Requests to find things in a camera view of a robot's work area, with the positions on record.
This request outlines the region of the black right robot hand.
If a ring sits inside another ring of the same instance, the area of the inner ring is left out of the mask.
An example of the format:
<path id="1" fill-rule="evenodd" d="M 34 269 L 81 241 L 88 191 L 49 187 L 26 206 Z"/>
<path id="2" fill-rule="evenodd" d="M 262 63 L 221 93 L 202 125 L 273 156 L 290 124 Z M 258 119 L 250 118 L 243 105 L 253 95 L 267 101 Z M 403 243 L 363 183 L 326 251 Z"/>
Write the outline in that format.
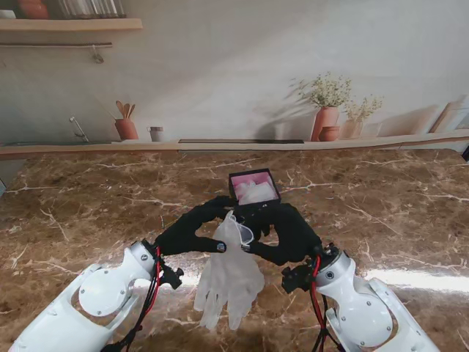
<path id="1" fill-rule="evenodd" d="M 247 252 L 276 265 L 299 263 L 305 257 L 322 254 L 322 241 L 309 224 L 289 203 L 276 203 L 254 212 L 245 218 L 244 225 L 254 234 Z M 269 235 L 273 228 L 278 245 L 269 246 L 259 241 L 261 235 Z"/>

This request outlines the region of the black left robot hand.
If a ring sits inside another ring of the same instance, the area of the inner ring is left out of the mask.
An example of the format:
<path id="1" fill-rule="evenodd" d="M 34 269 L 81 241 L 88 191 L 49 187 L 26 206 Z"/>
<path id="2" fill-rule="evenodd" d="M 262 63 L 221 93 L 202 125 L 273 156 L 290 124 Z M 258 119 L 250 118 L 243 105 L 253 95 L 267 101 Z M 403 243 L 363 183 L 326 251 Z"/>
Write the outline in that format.
<path id="1" fill-rule="evenodd" d="M 212 238 L 199 237 L 196 231 L 216 218 L 224 219 L 236 201 L 229 196 L 217 196 L 204 204 L 197 205 L 183 214 L 173 225 L 162 232 L 154 242 L 162 255 L 186 252 L 224 253 L 226 244 Z"/>

